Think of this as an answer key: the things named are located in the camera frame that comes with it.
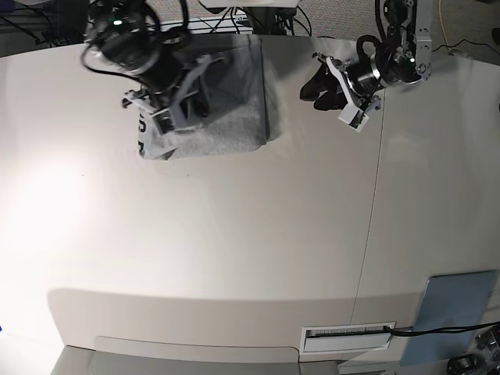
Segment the floor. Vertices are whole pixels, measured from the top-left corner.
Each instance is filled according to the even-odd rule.
[[[434,45],[444,44],[438,16],[438,0],[434,2],[432,38]],[[180,19],[180,7],[177,0],[150,0],[163,20]],[[191,17],[211,16],[198,3],[188,0]],[[300,6],[312,23],[312,34],[316,36],[356,40],[364,34],[377,35],[373,17],[373,0],[302,0]],[[500,27],[500,0],[490,3],[477,0],[442,0],[442,16],[450,44],[463,38],[471,41],[494,45],[491,29]],[[304,23],[302,15],[298,18]],[[298,35],[305,35],[297,27]],[[468,52],[474,59],[500,65],[500,56],[488,47],[463,43],[460,48]]]

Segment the gray cloth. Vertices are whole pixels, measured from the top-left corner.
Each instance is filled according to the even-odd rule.
[[[210,37],[212,41],[217,38],[219,44],[207,47]],[[210,37],[198,37],[203,43],[193,44],[191,48],[193,55],[203,50],[224,55],[222,62],[211,65],[205,73],[210,115],[196,117],[197,130],[160,134],[152,119],[141,113],[139,147],[143,158],[170,160],[234,154],[254,151],[266,144],[268,132],[259,39],[250,37],[244,44],[234,45],[230,38],[221,41],[220,37]]]

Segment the white tabletop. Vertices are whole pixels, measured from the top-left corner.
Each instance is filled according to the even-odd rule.
[[[62,288],[207,301],[339,301],[333,315],[320,315],[349,323],[382,112],[358,134],[299,100],[319,67],[315,50],[352,53],[350,42],[314,43],[265,40],[276,140],[247,154],[176,162],[138,156],[138,115],[120,108],[130,83],[83,69],[82,46],[1,59],[5,330],[60,342],[47,297]]]
[[[81,46],[0,59],[7,334],[60,351],[54,314],[65,343],[87,348],[99,334],[297,346],[301,327],[411,323],[432,274],[500,266],[498,67],[440,58],[449,64],[429,82],[387,91],[358,134],[298,99],[318,68],[311,54],[348,58],[353,43],[265,37],[263,47],[280,136],[248,154],[175,162],[138,156],[137,113],[120,108],[130,83],[85,71]],[[170,320],[140,319],[135,298]],[[402,348],[358,360],[398,360]]]

